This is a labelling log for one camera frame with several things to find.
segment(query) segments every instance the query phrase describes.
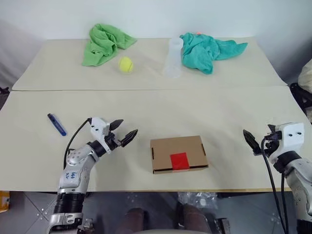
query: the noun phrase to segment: cable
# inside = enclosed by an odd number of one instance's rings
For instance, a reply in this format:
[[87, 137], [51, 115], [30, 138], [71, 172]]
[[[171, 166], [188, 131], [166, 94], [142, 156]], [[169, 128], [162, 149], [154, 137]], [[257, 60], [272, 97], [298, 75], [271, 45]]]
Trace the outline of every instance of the cable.
[[68, 142], [68, 145], [66, 147], [66, 150], [65, 150], [65, 154], [64, 154], [64, 162], [63, 162], [63, 169], [65, 169], [66, 167], [66, 157], [68, 155], [68, 151], [69, 151], [69, 147], [70, 147], [70, 144], [73, 142], [75, 136], [77, 135], [77, 133], [81, 130], [81, 128], [83, 128], [83, 126], [87, 123], [87, 122], [91, 122], [91, 118], [88, 118], [86, 119], [83, 124], [76, 130], [76, 132], [73, 134], [72, 138], [69, 140]]
[[261, 141], [261, 152], [262, 152], [262, 156], [263, 156], [265, 165], [267, 166], [267, 169], [268, 169], [270, 182], [271, 182], [271, 186], [272, 186], [272, 189], [273, 189], [274, 199], [275, 199], [275, 203], [276, 203], [276, 207], [277, 207], [277, 212], [278, 212], [278, 215], [279, 215], [279, 217], [281, 219], [281, 224], [282, 224], [284, 233], [288, 234], [288, 232], [287, 232], [287, 230], [285, 228], [285, 224], [284, 224], [284, 221], [283, 221], [282, 213], [281, 213], [281, 210], [280, 210], [280, 207], [279, 207], [279, 202], [278, 202], [278, 198], [277, 198], [277, 194], [276, 194], [276, 188], [275, 188], [275, 184], [274, 184], [274, 180], [273, 180], [273, 176], [272, 176], [272, 171], [270, 169], [270, 165], [269, 165], [267, 156], [265, 155], [265, 152], [264, 152], [264, 142], [265, 141], [266, 141], [265, 138], [263, 138], [262, 141]]
[[288, 216], [287, 216], [287, 206], [286, 206], [286, 199], [285, 199], [284, 184], [285, 184], [285, 174], [282, 172], [282, 184], [281, 184], [281, 190], [282, 190], [282, 191], [281, 191], [281, 192], [282, 192], [283, 210], [284, 210], [284, 218], [285, 218], [286, 231], [287, 231], [287, 233], [289, 233]]

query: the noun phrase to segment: plastic bottle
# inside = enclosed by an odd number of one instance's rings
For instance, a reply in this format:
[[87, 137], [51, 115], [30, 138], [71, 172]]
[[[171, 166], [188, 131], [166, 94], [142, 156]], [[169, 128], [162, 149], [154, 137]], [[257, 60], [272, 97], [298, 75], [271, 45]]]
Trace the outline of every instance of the plastic bottle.
[[181, 76], [181, 49], [183, 40], [181, 38], [171, 38], [169, 41], [169, 52], [166, 58], [163, 75], [168, 78], [178, 78]]

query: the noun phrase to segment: yellow tennis ball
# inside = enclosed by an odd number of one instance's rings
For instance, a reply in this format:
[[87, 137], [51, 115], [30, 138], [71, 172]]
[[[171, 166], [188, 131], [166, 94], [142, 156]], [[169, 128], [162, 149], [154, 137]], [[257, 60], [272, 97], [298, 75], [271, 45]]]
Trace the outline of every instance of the yellow tennis ball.
[[129, 57], [122, 57], [119, 61], [119, 69], [124, 73], [130, 73], [133, 70], [133, 63]]

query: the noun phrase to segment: green towel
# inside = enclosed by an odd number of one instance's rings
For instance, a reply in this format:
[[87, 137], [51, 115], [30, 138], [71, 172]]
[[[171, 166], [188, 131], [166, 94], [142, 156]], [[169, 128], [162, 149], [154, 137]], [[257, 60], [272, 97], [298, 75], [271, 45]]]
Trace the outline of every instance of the green towel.
[[84, 50], [83, 66], [100, 66], [117, 54], [117, 48], [127, 49], [137, 40], [119, 29], [98, 23], [90, 30], [90, 41]]
[[240, 55], [248, 44], [237, 44], [233, 40], [216, 40], [204, 34], [186, 33], [180, 37], [183, 39], [182, 63], [205, 74], [214, 71], [213, 60], [224, 60]]

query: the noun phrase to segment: cardboard box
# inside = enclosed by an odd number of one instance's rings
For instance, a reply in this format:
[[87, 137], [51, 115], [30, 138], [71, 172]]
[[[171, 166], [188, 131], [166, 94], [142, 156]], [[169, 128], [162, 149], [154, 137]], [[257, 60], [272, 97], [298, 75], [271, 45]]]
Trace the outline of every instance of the cardboard box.
[[200, 136], [151, 140], [153, 173], [200, 170], [208, 167]]

